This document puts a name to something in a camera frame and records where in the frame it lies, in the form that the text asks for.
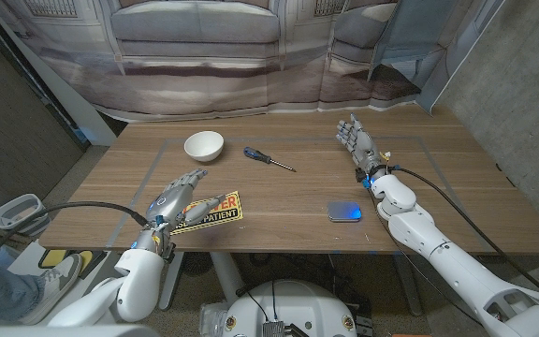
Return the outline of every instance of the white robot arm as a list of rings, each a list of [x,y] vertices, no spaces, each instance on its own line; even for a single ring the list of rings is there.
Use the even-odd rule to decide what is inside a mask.
[[[539,292],[501,280],[451,242],[416,203],[415,193],[388,174],[355,114],[351,121],[339,123],[337,139],[367,175],[366,186],[382,200],[377,210],[392,236],[430,262],[491,336],[539,337]]]
[[[157,303],[164,259],[170,258],[174,249],[169,233],[182,221],[196,224],[203,220],[225,198],[213,198],[184,212],[193,199],[198,181],[206,174],[207,171],[196,169],[171,182],[149,207],[146,216],[149,225],[141,230],[131,249],[122,254],[114,267],[124,277],[103,281],[58,313],[49,326],[91,326],[112,306],[126,322],[148,316]]]

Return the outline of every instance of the white bowl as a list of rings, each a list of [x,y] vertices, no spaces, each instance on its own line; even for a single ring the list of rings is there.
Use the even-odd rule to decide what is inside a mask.
[[[200,162],[212,161],[224,148],[224,137],[217,132],[201,131],[184,142],[184,150]]]

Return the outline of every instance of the screwdriver shaft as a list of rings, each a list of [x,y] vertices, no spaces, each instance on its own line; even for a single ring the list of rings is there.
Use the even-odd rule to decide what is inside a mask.
[[[280,164],[280,163],[278,163],[277,161],[275,161],[275,160],[273,160],[273,159],[271,159],[270,162],[271,162],[272,164],[276,164],[276,165],[279,166],[279,167],[282,167],[282,168],[285,168],[285,169],[290,169],[291,171],[296,172],[296,170],[295,170],[294,168],[288,167],[288,166],[286,166],[286,165],[284,165],[284,164]]]

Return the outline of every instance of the danger sign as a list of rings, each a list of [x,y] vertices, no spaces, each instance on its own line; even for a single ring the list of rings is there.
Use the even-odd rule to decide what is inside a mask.
[[[210,199],[195,201],[188,205],[184,211],[186,212],[196,205],[209,200]],[[226,194],[226,199],[216,208],[212,209],[201,222],[194,225],[186,225],[184,222],[182,222],[176,226],[176,229],[172,230],[170,235],[207,228],[240,219],[242,219],[242,208],[240,207],[239,191],[234,191]]]

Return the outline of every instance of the screwdriver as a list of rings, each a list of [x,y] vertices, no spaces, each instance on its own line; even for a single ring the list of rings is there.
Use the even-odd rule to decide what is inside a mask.
[[[260,153],[258,150],[252,149],[248,146],[244,148],[244,155],[248,156],[249,158],[253,158],[254,160],[262,161],[267,164],[269,163],[276,164],[279,167],[290,169],[291,171],[296,172],[294,168],[290,168],[284,164],[278,163],[277,161],[271,160],[271,157],[269,155],[264,155]]]

